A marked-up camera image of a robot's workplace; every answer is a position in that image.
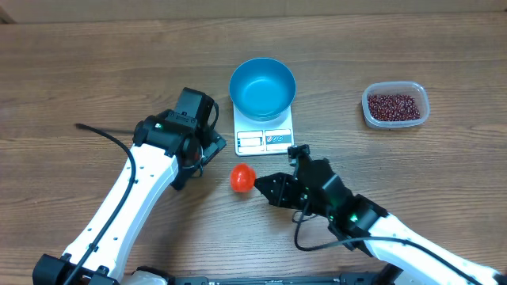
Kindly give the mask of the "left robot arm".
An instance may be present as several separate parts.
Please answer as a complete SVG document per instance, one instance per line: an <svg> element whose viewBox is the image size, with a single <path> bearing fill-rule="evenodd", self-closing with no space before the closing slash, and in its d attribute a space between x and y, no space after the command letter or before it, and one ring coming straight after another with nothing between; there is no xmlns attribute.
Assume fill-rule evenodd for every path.
<svg viewBox="0 0 507 285"><path fill-rule="evenodd" d="M185 88L175 109L141 120L127 161L87 227L60 257L44 254L32 272L36 285L173 284L171 275L147 266L131 275L124 270L144 223L161 194L181 190L200 177L225 146L208 119L219 106L200 91Z"/></svg>

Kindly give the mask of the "red measuring scoop blue handle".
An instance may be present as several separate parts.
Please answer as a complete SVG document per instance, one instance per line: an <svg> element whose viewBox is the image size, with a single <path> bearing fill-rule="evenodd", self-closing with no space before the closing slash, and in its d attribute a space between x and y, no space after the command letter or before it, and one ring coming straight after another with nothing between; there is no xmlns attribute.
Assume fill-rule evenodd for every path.
<svg viewBox="0 0 507 285"><path fill-rule="evenodd" d="M230 175L230 184L234 192L249 192L254 187L257 174L245 163L236 165Z"/></svg>

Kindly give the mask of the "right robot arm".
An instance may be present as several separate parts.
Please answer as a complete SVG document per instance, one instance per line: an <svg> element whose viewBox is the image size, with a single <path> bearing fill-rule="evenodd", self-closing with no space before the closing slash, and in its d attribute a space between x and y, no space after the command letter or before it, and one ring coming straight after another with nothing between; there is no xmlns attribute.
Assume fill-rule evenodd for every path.
<svg viewBox="0 0 507 285"><path fill-rule="evenodd" d="M412 231L368 198L353 194L326 159L302 158L292 174L275 173L254 186L275 207L327 219L335 241L299 250L343 245L394 265L426 284L504 284L499 271L465 260Z"/></svg>

